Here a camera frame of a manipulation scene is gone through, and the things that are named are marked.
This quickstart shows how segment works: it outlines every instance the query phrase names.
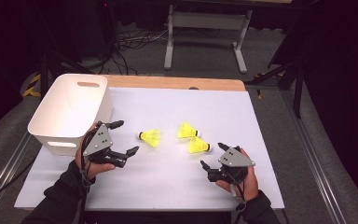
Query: black cable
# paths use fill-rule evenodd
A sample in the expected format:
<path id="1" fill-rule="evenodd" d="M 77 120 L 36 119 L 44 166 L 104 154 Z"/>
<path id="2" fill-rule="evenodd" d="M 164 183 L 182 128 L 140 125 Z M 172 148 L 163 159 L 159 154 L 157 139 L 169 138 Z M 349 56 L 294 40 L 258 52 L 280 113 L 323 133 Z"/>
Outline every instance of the black cable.
<path id="1" fill-rule="evenodd" d="M 109 61 L 109 55 L 110 55 L 110 54 L 111 54 L 111 53 L 109 52 L 109 54 L 107 54 L 107 55 L 104 57 L 104 59 L 103 59 L 102 61 L 98 62 L 98 63 L 92 64 L 92 65 L 88 65 L 88 66 L 85 66 L 85 65 L 83 65 L 83 64 L 80 64 L 80 65 L 83 66 L 83 67 L 85 67 L 85 68 L 87 68 L 87 69 L 94 69 L 94 68 L 97 68 L 97 67 L 99 67 L 99 66 L 104 66 L 104 65 L 106 64 L 106 62 Z M 64 67 L 64 68 L 66 69 L 66 71 L 68 71 L 68 72 L 76 72 L 76 70 L 75 70 L 74 68 L 72 68 L 72 67 L 68 67 L 68 66 L 65 66 L 65 65 L 63 65 L 62 67 Z"/>
<path id="2" fill-rule="evenodd" d="M 37 153 L 36 155 L 32 158 L 32 160 L 19 172 L 18 175 L 16 175 L 15 177 L 13 177 L 9 182 L 7 182 L 2 188 L 0 188 L 0 192 L 2 192 L 4 189 L 6 189 L 7 187 L 9 187 L 11 184 L 13 184 L 36 160 L 37 157 Z"/>
<path id="3" fill-rule="evenodd" d="M 284 208 L 282 209 L 282 212 L 283 212 L 284 219 L 286 219 L 286 223 L 290 224 L 289 218 L 287 217 L 286 212 L 284 211 Z"/>
<path id="4" fill-rule="evenodd" d="M 128 67 L 128 65 L 127 65 L 126 59 L 123 57 L 123 55 L 122 55 L 120 52 L 117 52 L 117 55 L 120 56 L 120 57 L 123 59 L 124 64 L 125 64 L 125 66 L 126 66 L 127 75 L 128 75 L 128 74 L 129 74 L 129 67 Z"/>
<path id="5" fill-rule="evenodd" d="M 232 182 L 235 184 L 235 186 L 237 187 L 238 191 L 240 192 L 241 198 L 245 201 L 245 197 L 244 197 L 244 195 L 243 195 L 243 189 L 245 189 L 245 181 L 242 180 L 242 182 L 243 182 L 243 189 L 241 189 L 240 184 L 234 179 L 234 177 L 233 177 L 230 173 L 225 173 L 225 174 L 226 174 L 228 177 L 231 178 Z M 237 214 L 237 217 L 235 218 L 234 224 L 238 224 L 238 222 L 240 221 L 240 216 L 241 216 L 241 212 L 239 212 L 239 213 Z"/>
<path id="6" fill-rule="evenodd" d="M 138 32 L 137 35 L 134 35 L 132 39 L 135 39 L 135 38 L 138 38 L 138 37 L 141 37 L 141 36 L 155 35 L 155 34 L 157 34 L 158 32 L 166 31 L 166 30 L 167 30 L 166 28 L 160 29 L 160 30 L 156 30 L 156 31 L 153 31 L 153 32 L 146 31 L 146 30 L 141 30 L 141 31 Z M 130 34 L 130 32 L 122 32 L 122 33 L 119 33 L 119 34 L 128 34 L 128 36 L 123 36 L 121 39 L 119 39 L 119 41 L 125 41 L 126 39 L 132 37 L 132 35 Z"/>
<path id="7" fill-rule="evenodd" d="M 85 169 L 86 169 L 86 162 L 84 160 L 84 156 L 83 156 L 83 153 L 84 151 L 86 150 L 86 147 L 89 145 L 91 139 L 92 139 L 92 136 L 96 133 L 96 128 L 92 131 L 89 131 L 85 134 L 84 138 L 83 138 L 83 141 L 82 141 L 82 144 L 81 144 L 81 154 L 80 154 L 80 163 L 81 163 L 81 170 L 80 170 L 80 173 L 82 174 L 82 186 L 87 188 L 85 192 L 85 194 L 83 195 L 82 199 L 81 199 L 81 205 L 80 205 L 80 214 L 79 214 L 79 219 L 78 219 L 78 223 L 79 224 L 84 224 L 85 223 L 85 218 L 84 218 L 84 211 L 85 211 L 85 207 L 86 207 L 86 200 L 87 200 L 87 194 L 88 194 L 88 191 L 90 189 L 90 182 L 89 180 L 87 179 L 87 174 L 89 172 L 89 169 L 88 171 L 85 173 Z"/>
<path id="8" fill-rule="evenodd" d="M 91 162 L 89 162 L 89 167 L 87 168 L 86 176 L 89 176 L 90 167 L 91 167 Z"/>
<path id="9" fill-rule="evenodd" d="M 147 44 L 151 43 L 151 42 L 154 42 L 158 39 L 160 39 L 160 37 L 162 35 L 164 35 L 168 30 L 164 30 L 163 33 L 159 34 L 158 37 L 154 38 L 154 39 L 151 39 L 151 37 L 153 37 L 153 35 L 156 35 L 158 32 L 160 31 L 156 31 L 156 32 L 152 32 L 152 33 L 147 33 L 145 35 L 141 35 L 141 36 L 137 36 L 137 37 L 133 37 L 131 38 L 131 41 L 130 41 L 130 44 L 128 43 L 128 41 L 126 41 L 126 39 L 121 39 L 119 40 L 119 42 L 124 42 L 124 44 L 119 44 L 121 47 L 123 47 L 124 49 L 121 49 L 120 51 L 124 51 L 124 50 L 127 50 L 127 49 L 141 49 L 143 48 L 144 46 L 146 46 Z M 139 42 L 136 46 L 133 46 L 132 45 L 132 42 Z"/>
<path id="10" fill-rule="evenodd" d="M 117 63 L 117 65 L 120 65 L 122 67 L 124 67 L 125 65 L 121 64 L 121 63 Z M 138 76 L 138 71 L 136 71 L 135 69 L 128 67 L 130 70 L 132 70 L 133 72 L 135 72 L 135 75 Z"/>
<path id="11" fill-rule="evenodd" d="M 117 65 L 118 72 L 120 72 L 120 74 L 123 75 L 123 73 L 121 72 L 119 63 L 116 62 L 116 60 L 113 58 L 113 56 L 110 56 L 110 57 L 112 58 L 112 61 Z"/>
<path id="12" fill-rule="evenodd" d="M 106 74 L 109 74 L 109 71 L 108 71 L 109 69 L 106 70 L 106 68 L 104 67 L 103 70 L 105 71 Z"/>
<path id="13" fill-rule="evenodd" d="M 103 71 L 103 69 L 104 69 L 104 64 L 103 64 L 103 66 L 101 66 L 101 70 L 98 72 L 98 75 L 101 74 L 101 72 Z"/>
<path id="14" fill-rule="evenodd" d="M 118 40 L 120 40 L 120 38 L 130 38 L 131 37 L 131 34 L 130 32 L 121 32 L 121 33 L 118 33 Z"/>

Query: hand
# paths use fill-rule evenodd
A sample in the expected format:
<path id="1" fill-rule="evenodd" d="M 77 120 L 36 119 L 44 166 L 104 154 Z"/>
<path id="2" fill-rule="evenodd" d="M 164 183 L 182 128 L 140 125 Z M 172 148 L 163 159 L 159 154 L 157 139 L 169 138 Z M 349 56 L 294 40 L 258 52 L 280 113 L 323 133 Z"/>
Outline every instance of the hand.
<path id="1" fill-rule="evenodd" d="M 88 132 L 93 130 L 93 129 L 95 129 L 96 125 L 97 124 L 94 123 L 89 128 Z M 81 148 L 82 148 L 82 146 L 80 146 L 80 148 L 77 149 L 77 152 L 76 152 L 76 155 L 75 155 L 75 162 L 76 162 L 77 166 L 79 167 L 79 169 L 82 169 L 82 167 L 81 167 L 81 157 L 83 155 L 81 155 Z M 116 166 L 114 164 L 111 164 L 111 163 L 98 164 L 98 163 L 87 161 L 86 170 L 89 170 L 88 173 L 87 173 L 87 179 L 91 180 L 97 174 L 100 174 L 100 173 L 103 173 L 103 172 L 106 172 L 106 171 L 111 171 L 111 170 L 114 170 L 115 168 L 116 168 Z"/>
<path id="2" fill-rule="evenodd" d="M 249 156 L 246 154 L 246 152 L 242 148 L 241 148 L 241 153 L 244 156 L 249 158 Z M 218 180 L 218 181 L 216 181 L 216 185 L 231 193 L 231 191 L 229 190 L 228 182 L 226 182 L 224 180 Z M 258 183 L 257 183 L 257 178 L 255 177 L 255 168 L 253 166 L 248 166 L 248 175 L 242 182 L 240 182 L 240 187 L 241 187 L 241 190 L 243 190 L 243 196 L 244 196 L 246 202 L 251 201 L 253 198 L 258 196 Z M 236 191 L 237 197 L 240 198 L 241 194 L 237 187 L 235 187 L 235 191 Z"/>

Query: basket handle cutout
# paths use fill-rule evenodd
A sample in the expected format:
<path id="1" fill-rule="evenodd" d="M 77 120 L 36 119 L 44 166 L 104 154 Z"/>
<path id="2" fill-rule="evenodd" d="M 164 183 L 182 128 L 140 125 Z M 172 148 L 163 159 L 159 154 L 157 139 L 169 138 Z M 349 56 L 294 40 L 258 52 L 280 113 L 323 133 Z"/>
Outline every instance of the basket handle cutout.
<path id="1" fill-rule="evenodd" d="M 77 82 L 78 86 L 81 87 L 92 87 L 92 88 L 99 88 L 100 84 L 95 83 L 95 82 Z"/>
<path id="2" fill-rule="evenodd" d="M 48 142 L 52 147 L 76 147 L 75 143 L 64 143 L 64 142 Z"/>

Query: black sleeve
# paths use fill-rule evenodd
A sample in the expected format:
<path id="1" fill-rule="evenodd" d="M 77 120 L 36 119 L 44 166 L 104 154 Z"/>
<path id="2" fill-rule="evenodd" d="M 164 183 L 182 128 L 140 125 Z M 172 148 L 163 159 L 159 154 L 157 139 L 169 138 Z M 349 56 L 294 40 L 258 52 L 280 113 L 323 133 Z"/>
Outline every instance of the black sleeve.
<path id="1" fill-rule="evenodd" d="M 271 208 L 271 202 L 263 191 L 247 202 L 246 209 L 241 212 L 243 220 L 248 224 L 279 224 L 280 221 Z"/>
<path id="2" fill-rule="evenodd" d="M 60 179 L 45 190 L 46 198 L 27 216 L 22 223 L 69 223 L 75 219 L 77 204 L 87 193 L 82 186 L 82 176 L 75 161 Z"/>

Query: table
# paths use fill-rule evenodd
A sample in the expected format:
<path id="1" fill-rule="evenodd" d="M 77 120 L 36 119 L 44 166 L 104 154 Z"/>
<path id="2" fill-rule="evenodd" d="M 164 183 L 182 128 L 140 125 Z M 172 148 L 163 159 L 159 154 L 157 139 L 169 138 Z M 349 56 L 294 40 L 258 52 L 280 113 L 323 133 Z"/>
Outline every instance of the table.
<path id="1" fill-rule="evenodd" d="M 97 183 L 89 193 L 86 210 L 234 210 L 236 200 L 210 183 L 200 166 L 200 160 L 204 160 L 212 168 L 220 167 L 217 159 L 224 151 L 218 148 L 214 139 L 228 145 L 244 146 L 256 162 L 259 186 L 269 196 L 272 207 L 284 208 L 255 112 L 241 81 L 184 77 L 105 77 L 112 87 L 112 120 L 125 120 L 125 124 L 112 134 L 112 149 L 125 151 L 134 145 L 140 146 L 140 149 L 129 158 L 123 169 L 117 168 L 114 172 L 98 176 Z M 183 90 L 189 87 L 198 87 L 200 90 Z M 169 99 L 170 106 L 166 106 L 166 99 Z M 216 119 L 219 117 L 225 118 L 224 122 Z M 184 119 L 199 128 L 201 138 L 213 146 L 211 152 L 187 152 L 188 141 L 176 138 L 180 121 Z M 162 132 L 157 148 L 148 147 L 136 139 L 136 132 L 156 126 Z M 44 189 L 58 179 L 72 159 L 53 155 L 42 147 L 15 207 L 36 207 L 44 198 Z"/>

